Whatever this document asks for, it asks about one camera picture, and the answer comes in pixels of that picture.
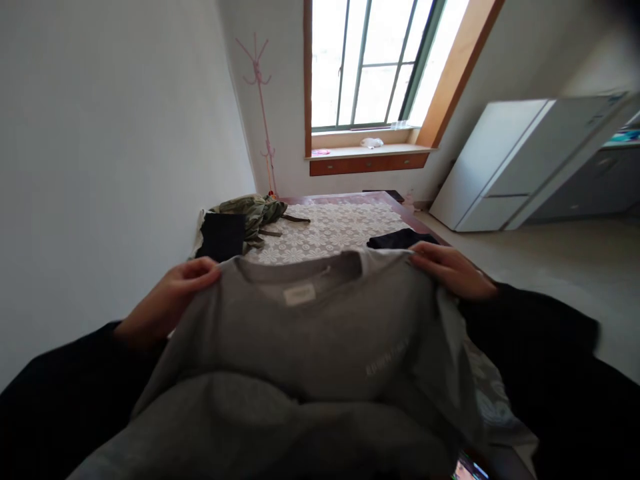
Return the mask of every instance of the wooden drawer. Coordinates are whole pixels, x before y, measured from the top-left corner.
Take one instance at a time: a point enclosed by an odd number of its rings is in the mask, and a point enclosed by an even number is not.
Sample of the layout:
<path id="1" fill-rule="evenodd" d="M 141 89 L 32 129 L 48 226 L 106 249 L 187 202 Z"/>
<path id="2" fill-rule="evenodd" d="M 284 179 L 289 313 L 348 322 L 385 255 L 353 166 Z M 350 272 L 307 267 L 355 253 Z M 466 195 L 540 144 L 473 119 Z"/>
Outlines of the wooden drawer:
<path id="1" fill-rule="evenodd" d="M 346 159 L 312 160 L 309 162 L 309 176 L 340 175 L 343 173 L 364 173 L 420 169 L 427 162 L 428 153 L 384 155 L 382 157 L 355 157 Z"/>

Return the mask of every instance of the hand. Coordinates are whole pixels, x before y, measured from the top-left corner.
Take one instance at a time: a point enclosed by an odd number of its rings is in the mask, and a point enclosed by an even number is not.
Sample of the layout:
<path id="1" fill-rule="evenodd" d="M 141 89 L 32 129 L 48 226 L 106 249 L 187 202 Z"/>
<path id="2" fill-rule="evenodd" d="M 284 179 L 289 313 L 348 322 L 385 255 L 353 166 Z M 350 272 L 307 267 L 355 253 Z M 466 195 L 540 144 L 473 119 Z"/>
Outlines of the hand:
<path id="1" fill-rule="evenodd" d="M 208 257 L 176 265 L 118 325 L 116 338 L 142 350 L 166 339 L 193 296 L 220 278 L 217 266 Z"/>
<path id="2" fill-rule="evenodd" d="M 420 270 L 434 276 L 447 290 L 465 300 L 486 300 L 498 288 L 479 272 L 462 253 L 452 247 L 419 242 L 409 258 Z"/>

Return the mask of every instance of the white lace tablecloth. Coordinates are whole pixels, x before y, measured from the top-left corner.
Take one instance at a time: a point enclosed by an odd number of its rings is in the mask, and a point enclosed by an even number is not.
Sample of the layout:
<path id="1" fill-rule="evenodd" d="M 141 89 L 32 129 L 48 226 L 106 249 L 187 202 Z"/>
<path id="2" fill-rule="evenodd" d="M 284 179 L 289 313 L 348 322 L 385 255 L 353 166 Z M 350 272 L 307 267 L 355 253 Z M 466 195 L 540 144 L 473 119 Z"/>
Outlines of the white lace tablecloth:
<path id="1" fill-rule="evenodd" d="M 263 229 L 281 237 L 261 235 L 266 244 L 245 258 L 256 263 L 282 265 L 340 253 L 344 248 L 364 247 L 371 237 L 402 230 L 408 225 L 386 203 L 343 205 L 290 205 L 287 214 L 311 223 L 280 219 Z"/>

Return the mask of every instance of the black clothing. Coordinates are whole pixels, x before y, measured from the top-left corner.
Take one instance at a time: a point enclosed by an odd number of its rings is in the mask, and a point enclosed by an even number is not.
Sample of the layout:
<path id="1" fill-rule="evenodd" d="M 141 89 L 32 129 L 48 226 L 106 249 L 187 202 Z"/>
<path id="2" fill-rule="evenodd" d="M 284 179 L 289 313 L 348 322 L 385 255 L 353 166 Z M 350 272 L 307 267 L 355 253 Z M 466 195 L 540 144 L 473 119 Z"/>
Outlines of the black clothing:
<path id="1" fill-rule="evenodd" d="M 0 394 L 0 478 L 67 478 L 127 426 L 164 345 L 132 351 L 117 325 L 40 355 Z"/>
<path id="2" fill-rule="evenodd" d="M 209 257 L 220 263 L 242 255 L 246 217 L 234 213 L 207 213 L 200 226 L 202 246 L 195 257 Z"/>
<path id="3" fill-rule="evenodd" d="M 508 285 L 490 300 L 461 301 L 460 311 L 514 414 L 540 438 L 540 480 L 613 478 L 635 461 L 640 387 L 594 358 L 594 320 Z M 115 325 L 34 359 L 0 394 L 0 478 L 64 479 L 126 426 L 164 345 L 131 351 Z"/>
<path id="4" fill-rule="evenodd" d="M 402 229 L 397 232 L 381 235 L 380 237 L 372 237 L 367 242 L 367 246 L 373 249 L 408 249 L 419 241 L 440 245 L 438 240 L 428 233 L 416 233 L 411 229 Z"/>

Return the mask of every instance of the refrigerator door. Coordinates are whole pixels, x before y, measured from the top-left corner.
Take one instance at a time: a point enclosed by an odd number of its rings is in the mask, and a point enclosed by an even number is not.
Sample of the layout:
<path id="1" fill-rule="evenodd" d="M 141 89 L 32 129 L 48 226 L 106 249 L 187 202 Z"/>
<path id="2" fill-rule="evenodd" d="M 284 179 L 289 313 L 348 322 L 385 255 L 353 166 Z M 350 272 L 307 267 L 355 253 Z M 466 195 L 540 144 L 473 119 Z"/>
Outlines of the refrigerator door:
<path id="1" fill-rule="evenodd" d="M 500 230 L 506 222 L 524 205 L 529 197 L 480 197 L 471 206 L 458 224 L 456 231 L 494 231 Z"/>
<path id="2" fill-rule="evenodd" d="M 430 214 L 456 230 L 546 104 L 545 99 L 488 104 L 438 192 Z"/>
<path id="3" fill-rule="evenodd" d="M 549 102 L 484 188 L 484 197 L 535 192 L 593 132 L 615 104 L 610 97 L 580 97 Z"/>

